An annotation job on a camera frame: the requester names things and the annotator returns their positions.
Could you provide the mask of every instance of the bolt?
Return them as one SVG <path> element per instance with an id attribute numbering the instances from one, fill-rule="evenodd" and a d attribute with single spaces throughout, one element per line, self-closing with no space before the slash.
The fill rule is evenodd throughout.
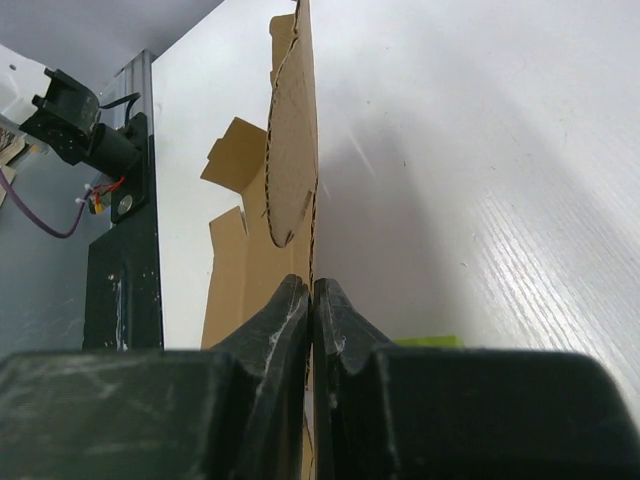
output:
<path id="1" fill-rule="evenodd" d="M 124 197 L 122 197 L 122 200 L 120 200 L 120 203 L 118 204 L 118 215 L 124 215 L 129 210 L 131 210 L 132 206 L 133 197 L 131 195 L 125 195 Z"/>

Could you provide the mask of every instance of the cardboard box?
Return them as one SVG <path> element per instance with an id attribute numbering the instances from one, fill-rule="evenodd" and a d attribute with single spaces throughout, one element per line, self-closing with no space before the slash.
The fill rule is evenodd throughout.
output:
<path id="1" fill-rule="evenodd" d="M 267 131 L 235 118 L 202 178 L 242 195 L 210 224 L 214 265 L 202 347 L 257 313 L 289 273 L 311 288 L 318 181 L 315 82 L 308 0 L 274 17 Z"/>

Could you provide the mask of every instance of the white table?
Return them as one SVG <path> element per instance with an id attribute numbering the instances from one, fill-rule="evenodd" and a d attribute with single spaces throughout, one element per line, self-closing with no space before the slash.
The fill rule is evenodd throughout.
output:
<path id="1" fill-rule="evenodd" d="M 197 348 L 199 179 L 234 115 L 269 102 L 268 22 L 227 0 L 154 64 L 167 348 Z M 624 0 L 312 4 L 317 276 L 392 338 L 577 350 L 640 398 L 640 16 Z M 640 418 L 640 401 L 632 403 Z"/>

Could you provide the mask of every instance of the purple cable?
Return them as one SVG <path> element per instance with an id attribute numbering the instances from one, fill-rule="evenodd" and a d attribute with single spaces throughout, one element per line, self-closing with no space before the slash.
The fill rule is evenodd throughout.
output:
<path id="1" fill-rule="evenodd" d="M 36 216 L 36 214 L 33 213 L 29 209 L 29 207 L 27 207 L 24 204 L 24 202 L 20 199 L 20 197 L 15 192 L 13 187 L 9 184 L 7 177 L 4 176 L 4 172 L 2 171 L 2 168 L 0 168 L 0 187 L 4 188 L 4 191 L 7 192 L 7 196 L 13 201 L 13 203 L 16 204 L 16 207 L 18 207 L 20 211 L 24 213 L 27 216 L 27 218 L 29 218 L 29 220 L 31 220 L 33 223 L 36 224 L 36 226 L 40 227 L 49 235 L 56 238 L 69 238 L 71 235 L 73 235 L 73 232 L 76 231 L 76 228 L 78 228 L 78 224 L 80 223 L 80 217 L 82 217 L 82 212 L 84 211 L 84 207 L 85 207 L 84 202 L 80 205 L 80 208 L 78 209 L 78 214 L 76 215 L 76 219 L 73 222 L 71 229 L 68 232 L 61 233 L 61 232 L 58 232 L 57 230 L 54 230 L 49 225 L 47 225 L 42 220 L 40 220 Z M 82 199 L 86 201 L 87 198 L 89 198 L 89 195 L 91 195 L 91 190 L 87 190 Z"/>

